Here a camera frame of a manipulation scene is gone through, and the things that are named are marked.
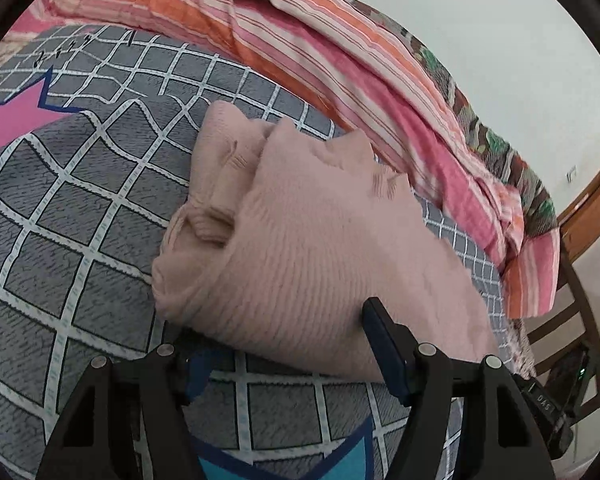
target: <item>white wall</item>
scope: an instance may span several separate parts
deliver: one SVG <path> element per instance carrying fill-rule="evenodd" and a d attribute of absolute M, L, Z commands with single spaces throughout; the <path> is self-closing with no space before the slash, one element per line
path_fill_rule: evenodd
<path fill-rule="evenodd" d="M 362 1 L 432 50 L 559 212 L 600 170 L 600 56 L 555 0 Z"/>

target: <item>dark blue outline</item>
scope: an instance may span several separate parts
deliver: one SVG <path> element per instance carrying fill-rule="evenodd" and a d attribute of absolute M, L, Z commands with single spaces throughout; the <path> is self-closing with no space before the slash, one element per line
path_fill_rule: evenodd
<path fill-rule="evenodd" d="M 42 108 L 43 110 L 51 110 L 52 112 L 60 112 L 63 114 L 77 114 L 78 112 L 84 111 L 84 108 L 78 108 L 75 106 L 61 107 L 61 106 L 46 104 L 47 93 L 49 92 L 49 86 L 51 85 L 51 76 L 53 75 L 53 73 L 54 73 L 54 68 L 53 67 L 49 68 L 42 77 L 39 77 L 30 85 L 27 85 L 22 90 L 20 90 L 17 94 L 9 97 L 6 101 L 0 102 L 0 106 L 7 104 L 8 102 L 15 99 L 23 92 L 26 92 L 32 86 L 37 85 L 40 81 L 42 81 L 44 79 L 45 83 L 42 86 L 42 91 L 40 92 L 40 98 L 38 99 L 38 108 Z"/>
<path fill-rule="evenodd" d="M 324 475 L 331 471 L 331 469 L 338 465 L 361 440 L 365 443 L 365 480 L 373 480 L 373 429 L 374 425 L 371 417 L 367 417 L 355 432 L 351 433 L 342 444 L 340 444 L 327 458 L 321 460 L 318 465 L 304 475 L 301 480 L 320 480 Z M 244 480 L 285 480 L 282 476 L 264 471 L 263 469 L 247 464 L 242 460 L 238 460 L 211 444 L 201 441 L 193 435 L 191 436 L 191 445 L 201 459 L 232 474 L 238 475 Z"/>

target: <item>pink sweater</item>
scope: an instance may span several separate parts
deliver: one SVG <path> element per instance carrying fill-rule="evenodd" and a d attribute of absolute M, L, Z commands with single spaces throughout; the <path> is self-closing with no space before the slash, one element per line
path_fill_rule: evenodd
<path fill-rule="evenodd" d="M 497 351 L 468 271 L 359 130 L 322 142 L 214 102 L 153 278 L 167 320 L 312 372 L 381 380 L 360 325 L 369 296 L 450 357 Z"/>

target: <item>bed sheet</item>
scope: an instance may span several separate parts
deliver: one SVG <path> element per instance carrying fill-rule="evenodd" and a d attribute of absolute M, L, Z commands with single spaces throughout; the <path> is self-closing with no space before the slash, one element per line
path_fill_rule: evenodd
<path fill-rule="evenodd" d="M 32 86 L 40 78 L 48 88 Z M 232 101 L 252 118 L 288 116 L 320 139 L 344 131 L 248 67 L 121 27 L 44 32 L 0 68 L 0 102 L 23 90 L 39 92 L 40 105 L 86 109 L 0 150 L 0 459 L 15 479 L 32 479 L 91 358 L 137 358 L 173 340 L 176 331 L 155 317 L 150 265 L 186 199 L 205 100 Z M 452 219 L 419 200 L 427 227 L 471 272 L 500 356 L 515 369 L 498 271 Z M 295 479 L 366 423 L 374 477 L 384 478 L 408 410 L 382 384 L 305 374 L 239 351 L 222 355 L 186 409 L 195 436 Z M 455 400 L 441 479 L 454 468 L 461 413 Z"/>
<path fill-rule="evenodd" d="M 502 271 L 510 318 L 551 309 L 559 233 L 541 182 L 480 124 L 430 51 L 386 16 L 355 0 L 37 0 L 14 32 L 58 20 L 125 23 L 209 45 L 346 129 L 362 128 L 486 250 Z M 413 123 L 413 110 L 427 127 Z"/>

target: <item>grid pattern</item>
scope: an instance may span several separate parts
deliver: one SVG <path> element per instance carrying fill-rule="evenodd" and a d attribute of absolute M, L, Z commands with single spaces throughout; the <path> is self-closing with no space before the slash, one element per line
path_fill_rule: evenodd
<path fill-rule="evenodd" d="M 0 101 L 50 66 L 48 102 L 88 111 L 0 152 L 0 459 L 27 479 L 88 361 L 101 353 L 137 358 L 163 339 L 150 264 L 186 198 L 208 102 L 232 101 L 251 118 L 288 116 L 321 139 L 343 133 L 247 67 L 119 27 L 42 34 L 1 67 Z M 455 222 L 419 200 L 427 227 L 471 271 L 510 364 L 497 271 Z M 186 411 L 203 440 L 288 478 L 308 472 L 368 416 L 375 477 L 384 478 L 408 410 L 383 385 L 307 375 L 228 351 Z M 456 400 L 440 478 L 453 471 L 460 424 Z"/>

